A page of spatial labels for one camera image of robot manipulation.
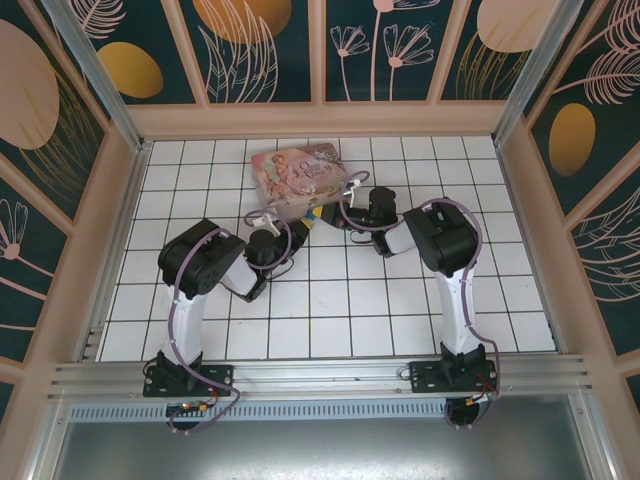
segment enclosure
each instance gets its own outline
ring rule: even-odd
[[[0,45],[2,478],[640,472],[638,0],[14,0]],[[504,398],[450,429],[402,375],[442,354],[433,272],[315,220],[255,301],[208,295],[242,397],[173,438],[142,395],[161,249],[203,218],[247,241],[252,157],[322,143],[371,173],[357,206],[479,220]]]

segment white tile floor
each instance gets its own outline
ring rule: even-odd
[[[400,212],[444,194],[478,214],[485,245],[475,271],[478,330],[506,352],[555,350],[495,151],[488,137],[379,137],[157,142],[114,293],[100,361],[146,360],[165,335],[162,246],[203,216],[247,240],[239,217],[259,206],[256,153],[329,141],[350,172],[391,186]],[[361,189],[366,204],[368,190]],[[416,250],[390,259],[321,221],[295,267],[253,303],[216,288],[207,300],[207,360],[422,355],[440,352],[433,274]]]

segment bracket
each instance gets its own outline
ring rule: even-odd
[[[233,386],[233,366],[232,365],[202,365],[200,375],[213,380],[217,383]],[[186,385],[166,381],[166,372],[157,366],[147,369],[147,376],[144,382],[142,395],[145,398],[172,398],[172,397],[210,397],[211,386],[199,380],[196,381],[194,387],[188,391]],[[231,395],[229,390],[216,388],[219,397],[228,397]]]

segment metal plate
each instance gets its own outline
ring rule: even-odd
[[[233,385],[232,365],[202,365],[200,374],[214,382]],[[142,395],[147,398],[210,397],[210,388],[209,385],[198,382],[195,387],[193,387],[193,390],[187,392],[182,386],[166,384],[160,376],[160,368],[153,366],[147,369],[147,379]],[[222,388],[216,388],[215,390],[219,397],[228,397],[231,395],[229,390]]]
[[[495,374],[495,371],[495,363],[487,360],[479,372],[474,370],[473,373],[460,377],[455,386],[451,386],[446,382],[439,361],[409,363],[413,393],[482,392],[482,382],[476,374],[480,373],[487,383],[495,388],[496,379],[491,378],[491,374]]]

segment purple cable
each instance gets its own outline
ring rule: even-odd
[[[369,172],[367,172],[366,170],[360,170],[359,172],[354,173],[353,175],[351,175],[349,178],[347,178],[342,186],[342,190],[340,192],[340,200],[338,201],[339,205],[340,205],[340,213],[342,213],[342,216],[344,217],[344,219],[346,220],[346,222],[351,225],[353,228],[360,230],[361,232],[383,232],[385,230],[390,230],[393,227],[397,227],[398,225],[400,225],[404,220],[399,220],[396,223],[393,223],[391,225],[386,225],[384,227],[366,227],[364,225],[358,225],[356,222],[354,222],[353,220],[351,220],[349,218],[349,216],[347,215],[346,210],[344,209],[344,196],[347,193],[347,185],[349,185],[349,183],[351,183],[353,180],[356,179],[356,177],[358,177],[359,175],[363,175],[363,178],[360,179],[361,182],[365,182],[367,180],[367,178],[369,178],[371,175],[369,174]]]
[[[360,171],[354,173],[353,175],[351,175],[344,182],[344,185],[342,187],[341,198],[340,198],[339,204],[340,204],[340,212],[342,213],[342,216],[344,217],[345,221],[349,225],[351,225],[352,227],[357,228],[358,230],[361,230],[363,232],[381,232],[381,231],[385,231],[385,230],[389,230],[391,228],[397,227],[402,222],[404,222],[404,219],[401,219],[401,220],[397,221],[396,223],[394,223],[392,225],[387,225],[385,227],[366,227],[364,225],[358,225],[357,223],[355,223],[353,220],[351,220],[347,216],[347,212],[345,211],[345,208],[344,208],[344,200],[343,200],[342,197],[344,197],[345,194],[347,193],[347,185],[349,183],[351,183],[353,180],[355,180],[359,176],[363,177],[363,178],[360,179],[360,181],[364,182],[369,178],[370,174],[366,170],[360,170]],[[460,288],[460,294],[462,295],[462,312],[464,314],[464,321],[465,321],[465,323],[467,325],[467,328],[471,332],[471,334],[474,337],[476,337],[478,340],[480,340],[481,342],[485,342],[485,343],[490,344],[494,349],[495,356],[496,356],[496,393],[499,394],[499,392],[500,392],[500,352],[498,351],[498,344],[494,340],[491,340],[489,338],[483,337],[482,335],[480,335],[476,331],[475,328],[473,328],[473,326],[471,325],[471,316],[469,314],[469,305],[467,305],[467,278],[469,277],[469,272],[471,272],[471,269],[475,266],[476,262],[478,261],[478,257],[480,257],[480,252],[482,251],[483,238],[482,238],[482,228],[480,227],[480,222],[478,222],[478,219],[471,212],[471,210],[469,210],[467,207],[465,207],[460,202],[456,202],[455,200],[451,200],[450,198],[434,198],[432,200],[427,200],[422,205],[420,205],[420,208],[424,210],[426,207],[428,207],[429,205],[431,205],[433,203],[446,203],[446,204],[453,205],[454,207],[459,208],[460,210],[462,210],[463,213],[465,213],[471,219],[471,221],[473,222],[473,225],[474,225],[474,227],[475,227],[475,229],[476,229],[476,231],[478,233],[478,246],[476,247],[476,251],[473,254],[473,257],[471,258],[471,261],[469,262],[469,264],[465,267],[464,271],[462,272],[462,280],[461,280],[462,285],[461,285],[461,288]],[[483,415],[482,418],[487,416],[489,411],[493,408],[493,404],[494,404],[494,402],[491,402],[487,412]],[[444,417],[447,420],[447,423],[449,423],[449,425],[451,425],[452,427],[458,429],[458,428],[460,428],[460,426],[459,425],[455,425],[451,421],[451,418],[449,416],[450,409],[451,409],[451,405],[449,404],[449,402],[447,402],[445,404]]]
[[[469,261],[469,264],[465,267],[464,271],[462,272],[462,280],[461,280],[462,285],[460,287],[460,294],[462,295],[462,312],[464,314],[464,321],[467,324],[467,328],[469,329],[471,334],[474,337],[476,337],[478,340],[480,340],[481,342],[485,342],[485,343],[490,344],[494,349],[495,356],[496,356],[496,393],[498,393],[498,395],[499,395],[499,392],[500,392],[500,352],[498,351],[498,344],[494,340],[491,340],[490,338],[483,337],[482,335],[480,335],[476,331],[475,328],[473,328],[473,326],[471,325],[471,316],[469,314],[469,305],[467,305],[467,278],[469,277],[469,272],[471,272],[471,269],[475,266],[476,262],[478,261],[478,257],[480,257],[480,252],[482,251],[483,238],[482,238],[482,228],[480,227],[480,222],[478,222],[478,219],[471,212],[471,210],[469,210],[467,207],[462,205],[460,202],[456,202],[455,200],[451,200],[450,198],[436,198],[436,199],[433,199],[433,200],[428,200],[428,201],[424,202],[422,205],[420,205],[420,208],[424,210],[426,207],[428,207],[429,205],[432,205],[434,203],[446,203],[446,204],[453,205],[454,207],[459,208],[460,210],[462,210],[463,213],[465,213],[471,219],[476,231],[478,232],[478,246],[476,247],[476,251],[473,254],[473,257],[471,257],[471,260]],[[482,418],[485,418],[487,416],[487,414],[493,408],[493,404],[494,403],[495,402],[491,402],[489,404],[489,408],[487,409],[485,414],[482,416]],[[451,410],[451,405],[449,404],[449,402],[447,402],[445,404],[444,418],[447,420],[447,423],[449,423],[449,425],[451,425],[452,427],[454,427],[456,429],[459,429],[460,426],[459,425],[455,425],[451,421],[451,418],[449,416],[450,410]],[[478,420],[477,422],[473,422],[471,425],[473,425],[473,424],[477,425],[480,420]]]
[[[227,405],[226,407],[224,407],[220,413],[218,413],[215,417],[213,417],[211,420],[207,420],[206,422],[203,423],[199,423],[198,425],[196,425],[193,428],[190,428],[189,430],[178,430],[176,428],[176,426],[173,423],[174,418],[176,417],[176,415],[178,414],[177,412],[174,413],[173,415],[171,415],[171,417],[169,418],[169,426],[171,427],[173,433],[182,433],[183,435],[189,435],[189,432],[193,432],[196,433],[200,430],[204,430],[207,427],[210,427],[211,425],[213,425],[216,421],[218,421],[218,419],[220,417],[222,417],[225,413],[227,413],[231,408],[233,408],[233,406],[238,403],[238,400],[240,400],[240,396],[242,395],[242,393],[240,392],[240,390],[238,390],[235,387],[232,387],[230,385],[225,385],[224,383],[218,383],[218,382],[214,382],[213,380],[208,379],[207,377],[200,375],[198,372],[196,372],[193,368],[191,368],[187,362],[184,361],[184,358],[182,358],[182,355],[180,354],[180,351],[178,350],[178,347],[176,347],[176,338],[173,335],[173,317],[175,316],[176,313],[176,307],[178,305],[178,301],[180,299],[180,282],[182,281],[182,275],[184,275],[184,271],[186,270],[187,266],[189,265],[189,262],[191,261],[191,259],[195,256],[196,252],[200,249],[200,247],[202,247],[202,245],[204,245],[205,243],[207,243],[211,238],[213,238],[215,235],[218,234],[225,234],[227,236],[230,236],[231,234],[224,228],[216,228],[215,230],[212,230],[211,232],[207,233],[204,237],[202,237],[200,240],[198,240],[198,243],[196,243],[193,248],[189,251],[189,253],[187,254],[187,256],[185,257],[184,261],[182,262],[182,264],[180,265],[180,268],[178,269],[178,274],[176,275],[176,281],[174,284],[174,288],[173,288],[173,302],[171,303],[171,310],[169,311],[169,340],[171,341],[171,349],[173,350],[173,353],[175,354],[176,358],[178,359],[178,362],[180,363],[180,365],[187,371],[189,372],[189,374],[191,374],[192,376],[196,377],[198,380],[200,380],[203,383],[206,383],[207,385],[211,386],[211,387],[216,387],[216,388],[222,388],[223,390],[228,390],[230,392],[233,392],[236,394],[236,398],[233,399],[233,401]]]
[[[256,213],[261,213],[262,215],[264,214],[268,214],[268,215],[273,215],[274,217],[276,217],[278,220],[280,220],[280,223],[282,223],[284,225],[284,229],[287,231],[287,248],[284,249],[284,253],[282,254],[282,256],[276,260],[273,263],[270,263],[269,265],[254,265],[253,263],[250,263],[249,261],[247,261],[247,265],[249,265],[251,268],[254,268],[256,270],[269,270],[271,268],[276,268],[277,266],[281,265],[282,263],[284,263],[288,256],[289,256],[289,252],[291,251],[291,227],[289,227],[289,224],[286,222],[286,220],[284,218],[282,218],[280,215],[278,215],[276,212],[272,212],[270,210],[252,210],[249,213],[247,213],[244,216],[244,224],[247,225],[248,227],[253,227],[254,225],[249,223],[249,217],[251,217],[252,215],[256,214]]]

